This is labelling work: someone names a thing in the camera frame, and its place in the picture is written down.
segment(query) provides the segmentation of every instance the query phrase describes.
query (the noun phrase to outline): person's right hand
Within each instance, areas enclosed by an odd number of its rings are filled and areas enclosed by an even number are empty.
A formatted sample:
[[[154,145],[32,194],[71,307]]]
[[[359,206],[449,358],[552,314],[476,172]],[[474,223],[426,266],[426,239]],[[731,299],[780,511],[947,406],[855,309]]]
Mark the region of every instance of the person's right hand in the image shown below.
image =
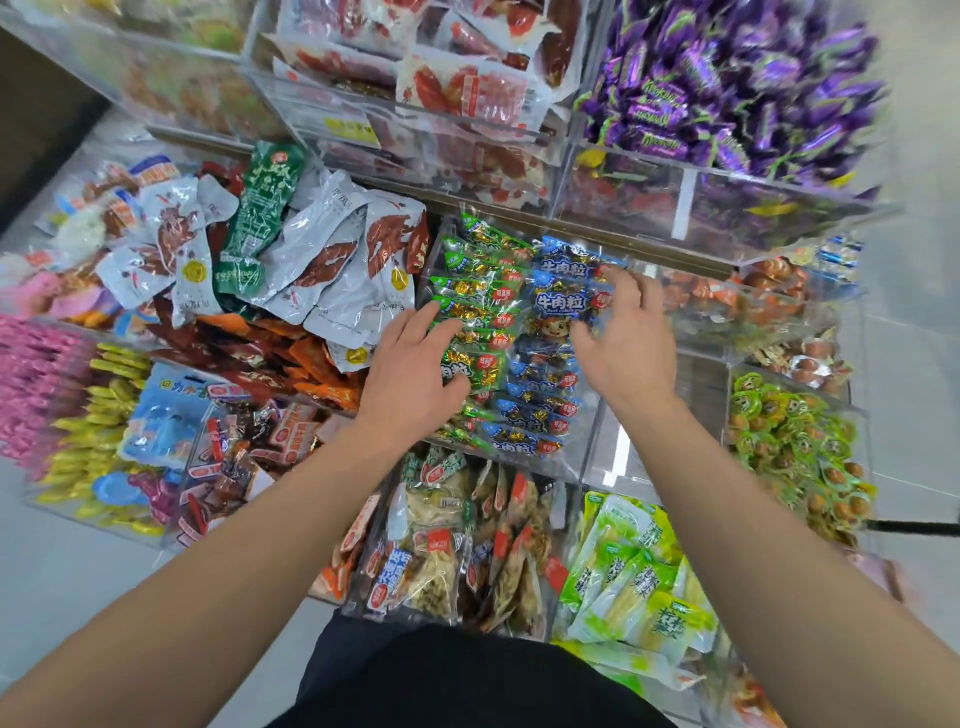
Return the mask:
[[[677,344],[663,313],[658,280],[605,267],[613,283],[612,316],[599,337],[582,321],[570,340],[590,386],[618,415],[647,409],[674,397]]]

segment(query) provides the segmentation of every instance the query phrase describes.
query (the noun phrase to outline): snack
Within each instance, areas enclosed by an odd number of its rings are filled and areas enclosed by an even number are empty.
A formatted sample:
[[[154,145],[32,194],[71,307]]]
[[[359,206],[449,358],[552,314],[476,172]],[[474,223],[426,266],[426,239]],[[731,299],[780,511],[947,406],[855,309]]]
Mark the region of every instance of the snack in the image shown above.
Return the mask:
[[[244,175],[240,207],[215,269],[218,293],[247,294],[262,285],[263,264],[256,257],[279,233],[283,209],[293,197],[303,165],[300,147],[257,142]]]

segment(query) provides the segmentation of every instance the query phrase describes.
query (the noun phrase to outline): hand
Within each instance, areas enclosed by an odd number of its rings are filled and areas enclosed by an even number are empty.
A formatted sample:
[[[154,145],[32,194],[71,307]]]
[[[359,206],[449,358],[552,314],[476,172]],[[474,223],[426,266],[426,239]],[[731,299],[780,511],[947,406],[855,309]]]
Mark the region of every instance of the hand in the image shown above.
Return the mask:
[[[613,283],[612,316],[599,338],[582,321],[570,340],[590,385],[619,416],[674,397],[677,344],[663,314],[660,282],[619,268],[604,268]]]
[[[383,329],[357,412],[358,424],[396,437],[408,449],[460,411],[470,380],[457,375],[446,386],[440,360],[463,322],[449,319],[430,329],[440,305],[408,308]]]

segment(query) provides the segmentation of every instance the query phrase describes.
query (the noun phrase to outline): clear acrylic bin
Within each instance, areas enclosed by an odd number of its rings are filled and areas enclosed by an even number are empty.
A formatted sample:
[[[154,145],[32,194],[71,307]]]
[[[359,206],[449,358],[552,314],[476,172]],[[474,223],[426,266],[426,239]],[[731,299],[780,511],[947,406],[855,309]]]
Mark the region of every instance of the clear acrylic bin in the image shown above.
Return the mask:
[[[233,147],[289,138],[244,75],[242,48],[218,51],[85,17],[31,25],[7,7],[0,12],[0,25],[32,40],[41,53],[160,131]]]

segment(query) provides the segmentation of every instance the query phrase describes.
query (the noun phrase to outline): black shirt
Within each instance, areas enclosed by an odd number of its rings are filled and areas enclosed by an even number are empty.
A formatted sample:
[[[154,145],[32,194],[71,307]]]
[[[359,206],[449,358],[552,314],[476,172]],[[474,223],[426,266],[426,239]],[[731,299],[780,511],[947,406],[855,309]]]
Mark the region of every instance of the black shirt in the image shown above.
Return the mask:
[[[323,642],[315,657],[323,657]],[[392,637],[319,690],[310,690],[310,672],[308,666],[297,703],[270,728],[673,727],[645,700],[559,647],[435,625]]]

